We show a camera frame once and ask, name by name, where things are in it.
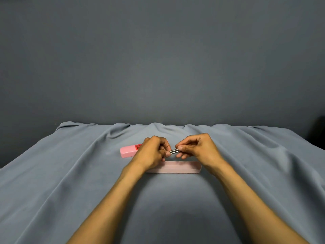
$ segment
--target gray cloth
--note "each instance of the gray cloth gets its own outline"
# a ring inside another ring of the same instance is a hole
[[[131,160],[120,157],[121,147],[157,135],[173,148],[204,132],[284,221],[310,243],[325,243],[325,151],[290,130],[72,122],[0,170],[0,243],[65,243]],[[249,242],[220,183],[204,168],[145,174],[116,236],[116,243],[132,244]]]

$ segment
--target gray wall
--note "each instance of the gray wall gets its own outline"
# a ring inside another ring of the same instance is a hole
[[[64,121],[325,114],[324,0],[0,0],[1,163]]]

